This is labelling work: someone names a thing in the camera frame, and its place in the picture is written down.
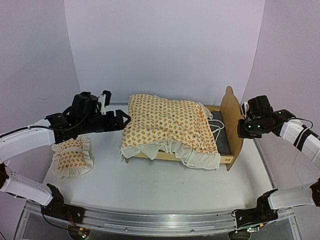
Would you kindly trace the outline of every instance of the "white ruffled sheet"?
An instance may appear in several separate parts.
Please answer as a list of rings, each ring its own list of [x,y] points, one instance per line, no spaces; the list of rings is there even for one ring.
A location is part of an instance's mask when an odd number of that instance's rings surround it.
[[[85,136],[80,136],[77,138],[77,140],[82,141],[82,147],[70,147],[66,149],[66,151],[79,151],[83,153],[83,159],[86,164],[86,166],[77,166],[77,167],[71,167],[68,169],[58,169],[59,162],[60,162],[60,156],[64,153],[64,150],[60,151],[58,144],[52,145],[52,150],[54,151],[53,157],[52,157],[52,172],[53,174],[62,179],[63,177],[66,178],[74,178],[81,175],[84,175],[88,172],[90,172],[94,167],[94,161],[90,158],[89,150],[90,150],[90,140]]]
[[[212,119],[213,115],[203,104],[199,103],[207,118]],[[121,158],[132,158],[143,152],[148,158],[154,160],[159,151],[174,154],[177,159],[188,168],[214,170],[220,166],[221,156],[219,153],[200,153],[191,147],[174,139],[159,140],[149,144],[141,144],[137,146],[121,146]]]

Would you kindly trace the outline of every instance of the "toy bed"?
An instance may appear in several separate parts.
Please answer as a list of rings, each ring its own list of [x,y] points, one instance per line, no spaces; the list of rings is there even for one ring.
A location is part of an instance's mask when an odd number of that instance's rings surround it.
[[[237,128],[238,120],[243,119],[240,104],[234,95],[231,86],[228,86],[220,106],[205,106],[213,115],[213,119],[220,120],[224,123],[224,129],[221,130],[219,138],[216,141],[217,150],[220,153],[220,164],[226,164],[229,171],[235,163],[243,145],[243,139],[238,137]],[[134,156],[136,158],[148,158],[143,152]],[[178,161],[174,153],[159,151],[156,160]]]

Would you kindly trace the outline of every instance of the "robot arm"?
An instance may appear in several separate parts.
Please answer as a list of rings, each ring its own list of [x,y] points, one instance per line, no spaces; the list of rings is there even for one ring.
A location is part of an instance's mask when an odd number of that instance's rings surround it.
[[[258,96],[242,105],[245,119],[238,122],[240,138],[261,138],[262,134],[274,133],[290,142],[320,168],[320,137],[305,126],[291,112],[274,111],[267,96]],[[310,183],[285,190],[271,190],[260,196],[257,207],[235,210],[237,228],[254,227],[278,218],[277,210],[302,205],[320,207],[320,178]]]
[[[63,113],[49,115],[32,125],[0,135],[0,191],[38,202],[42,212],[52,217],[65,218],[66,211],[74,210],[76,214],[72,217],[80,222],[77,215],[82,210],[64,204],[63,196],[55,186],[32,181],[11,170],[5,161],[31,149],[75,139],[81,134],[123,130],[130,117],[122,110],[106,111],[110,98],[109,91],[103,91],[99,97],[82,92]]]

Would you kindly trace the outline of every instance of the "bed leg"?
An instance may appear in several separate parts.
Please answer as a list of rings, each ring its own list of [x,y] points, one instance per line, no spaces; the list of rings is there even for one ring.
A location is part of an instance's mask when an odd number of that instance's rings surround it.
[[[234,157],[230,163],[226,164],[226,170],[228,172],[230,171],[232,165],[235,164],[235,161],[236,161],[236,157]]]

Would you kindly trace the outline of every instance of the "gray mattress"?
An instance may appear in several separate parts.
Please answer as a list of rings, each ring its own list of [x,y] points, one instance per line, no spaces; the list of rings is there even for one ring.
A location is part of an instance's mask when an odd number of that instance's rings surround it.
[[[222,121],[222,117],[221,117],[221,113],[219,111],[213,111],[211,112],[212,115],[213,115],[213,119],[217,119],[217,120],[220,120],[221,122]],[[221,123],[217,122],[217,121],[209,121],[210,124],[212,125],[218,125],[218,126],[221,126]],[[211,130],[215,130],[217,129],[216,127],[214,126],[210,126]],[[216,139],[216,136],[217,136],[218,132],[215,132],[213,134],[214,136],[214,139]],[[219,134],[219,137],[218,137],[218,140],[216,141],[216,146],[218,148],[218,152],[221,154],[221,155],[231,155],[230,153],[230,148],[229,148],[229,144],[228,144],[228,141],[227,141],[227,135],[226,135],[226,130],[225,129],[222,129],[220,134]]]

